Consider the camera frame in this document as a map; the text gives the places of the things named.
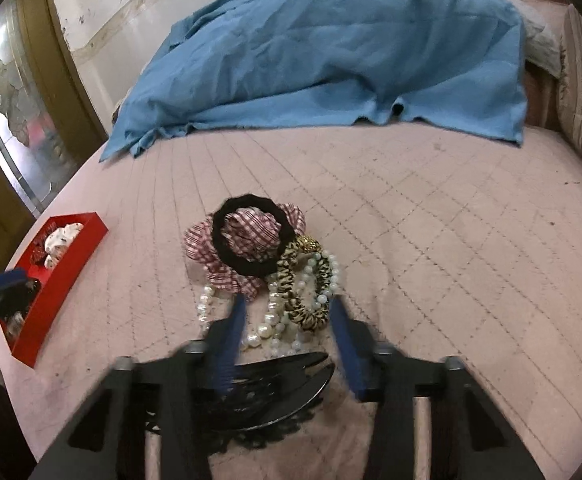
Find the dark red polka dot scrunchie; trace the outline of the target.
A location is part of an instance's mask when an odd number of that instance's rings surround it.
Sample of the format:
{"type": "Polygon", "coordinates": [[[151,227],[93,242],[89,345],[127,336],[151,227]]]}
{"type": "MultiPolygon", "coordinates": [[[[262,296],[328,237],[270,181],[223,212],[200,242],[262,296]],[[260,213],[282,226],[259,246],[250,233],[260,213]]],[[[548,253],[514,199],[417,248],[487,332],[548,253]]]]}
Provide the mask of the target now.
{"type": "Polygon", "coordinates": [[[32,241],[32,252],[30,253],[29,261],[31,264],[36,264],[36,266],[44,266],[44,262],[48,257],[48,252],[46,251],[46,240],[50,236],[51,231],[44,231],[38,234],[32,241]]]}

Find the white cherry print scrunchie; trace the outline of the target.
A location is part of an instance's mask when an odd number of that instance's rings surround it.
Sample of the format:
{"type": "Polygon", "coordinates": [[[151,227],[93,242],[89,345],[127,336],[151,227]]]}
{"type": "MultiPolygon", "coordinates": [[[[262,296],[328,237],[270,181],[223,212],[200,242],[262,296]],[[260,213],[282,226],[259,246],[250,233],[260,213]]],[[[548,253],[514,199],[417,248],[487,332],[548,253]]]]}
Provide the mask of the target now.
{"type": "Polygon", "coordinates": [[[46,237],[44,240],[44,251],[46,252],[44,267],[46,269],[51,270],[59,263],[82,229],[84,229],[82,223],[74,222],[55,229],[46,237]]]}

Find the black rhinestone hair claw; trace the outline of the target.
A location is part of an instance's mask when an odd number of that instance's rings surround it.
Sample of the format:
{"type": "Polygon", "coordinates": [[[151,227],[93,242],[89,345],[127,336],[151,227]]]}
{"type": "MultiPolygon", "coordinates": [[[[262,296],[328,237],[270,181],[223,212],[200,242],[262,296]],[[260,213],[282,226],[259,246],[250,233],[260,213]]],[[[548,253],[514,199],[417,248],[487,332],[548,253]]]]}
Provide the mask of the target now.
{"type": "Polygon", "coordinates": [[[225,453],[231,443],[260,450],[280,442],[314,417],[333,373],[325,352],[239,365],[228,393],[193,388],[195,437],[209,455],[225,453]]]}

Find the leopard print scrunchie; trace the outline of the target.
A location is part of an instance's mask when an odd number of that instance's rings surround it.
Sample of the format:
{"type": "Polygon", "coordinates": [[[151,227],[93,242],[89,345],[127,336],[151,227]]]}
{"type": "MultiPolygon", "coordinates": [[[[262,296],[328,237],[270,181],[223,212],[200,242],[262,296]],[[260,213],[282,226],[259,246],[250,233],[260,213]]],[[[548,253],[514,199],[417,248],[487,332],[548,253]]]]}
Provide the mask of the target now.
{"type": "Polygon", "coordinates": [[[324,330],[338,285],[334,255],[308,235],[297,236],[277,261],[277,294],[289,320],[302,332],[324,330]]]}

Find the red plaid scrunchie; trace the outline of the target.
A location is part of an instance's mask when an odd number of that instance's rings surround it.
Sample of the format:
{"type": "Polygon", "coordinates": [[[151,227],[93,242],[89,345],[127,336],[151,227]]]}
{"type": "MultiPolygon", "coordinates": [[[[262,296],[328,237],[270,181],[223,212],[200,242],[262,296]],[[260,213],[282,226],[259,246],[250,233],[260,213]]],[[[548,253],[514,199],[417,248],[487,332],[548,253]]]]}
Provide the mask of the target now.
{"type": "Polygon", "coordinates": [[[203,266],[210,285],[253,300],[287,245],[305,231],[298,206],[245,194],[187,229],[185,254],[203,266]]]}

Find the grey black organza scrunchie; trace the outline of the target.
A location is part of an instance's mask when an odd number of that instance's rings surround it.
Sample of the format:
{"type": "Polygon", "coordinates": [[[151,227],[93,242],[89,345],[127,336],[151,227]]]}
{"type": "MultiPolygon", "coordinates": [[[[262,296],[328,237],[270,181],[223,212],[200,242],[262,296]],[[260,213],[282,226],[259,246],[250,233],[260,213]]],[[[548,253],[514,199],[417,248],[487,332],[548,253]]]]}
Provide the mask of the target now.
{"type": "Polygon", "coordinates": [[[6,338],[8,341],[17,341],[21,330],[25,323],[26,315],[22,311],[18,311],[8,316],[4,321],[6,324],[6,338]]]}

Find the red tray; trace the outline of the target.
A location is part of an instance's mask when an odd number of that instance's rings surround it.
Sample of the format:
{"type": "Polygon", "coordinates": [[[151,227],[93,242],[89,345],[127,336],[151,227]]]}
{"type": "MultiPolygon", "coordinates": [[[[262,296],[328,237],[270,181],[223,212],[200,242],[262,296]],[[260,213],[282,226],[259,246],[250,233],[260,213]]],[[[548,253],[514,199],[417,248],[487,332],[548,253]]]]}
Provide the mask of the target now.
{"type": "MultiPolygon", "coordinates": [[[[11,356],[15,359],[30,368],[35,366],[38,353],[68,292],[106,233],[108,233],[108,228],[97,212],[51,216],[38,229],[15,263],[15,266],[24,269],[30,278],[36,278],[41,282],[41,290],[26,313],[25,323],[18,340],[8,341],[6,338],[11,356]],[[76,240],[70,244],[66,254],[53,269],[49,270],[44,266],[30,263],[32,241],[38,234],[51,231],[52,226],[61,228],[74,222],[82,223],[84,229],[80,231],[76,240]]],[[[3,320],[0,320],[0,327],[6,337],[6,324],[3,320]]]]}

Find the brown wooden glass door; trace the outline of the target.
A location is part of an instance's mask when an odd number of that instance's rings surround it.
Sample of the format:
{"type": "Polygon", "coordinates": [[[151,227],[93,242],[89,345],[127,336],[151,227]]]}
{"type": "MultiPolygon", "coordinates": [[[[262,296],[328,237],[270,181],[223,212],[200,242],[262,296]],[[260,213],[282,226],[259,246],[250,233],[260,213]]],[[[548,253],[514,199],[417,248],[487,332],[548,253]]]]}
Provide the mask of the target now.
{"type": "Polygon", "coordinates": [[[53,0],[0,0],[0,271],[105,130],[53,0]]]}

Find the blue blanket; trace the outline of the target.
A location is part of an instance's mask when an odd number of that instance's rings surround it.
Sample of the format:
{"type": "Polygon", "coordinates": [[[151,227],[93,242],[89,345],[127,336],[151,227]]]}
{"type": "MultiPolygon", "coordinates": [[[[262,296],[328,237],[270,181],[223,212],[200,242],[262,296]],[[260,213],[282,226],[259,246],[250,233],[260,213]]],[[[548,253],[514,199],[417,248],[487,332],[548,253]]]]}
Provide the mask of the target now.
{"type": "Polygon", "coordinates": [[[215,0],[175,23],[103,159],[195,130],[421,119],[521,143],[524,24],[508,0],[215,0]]]}

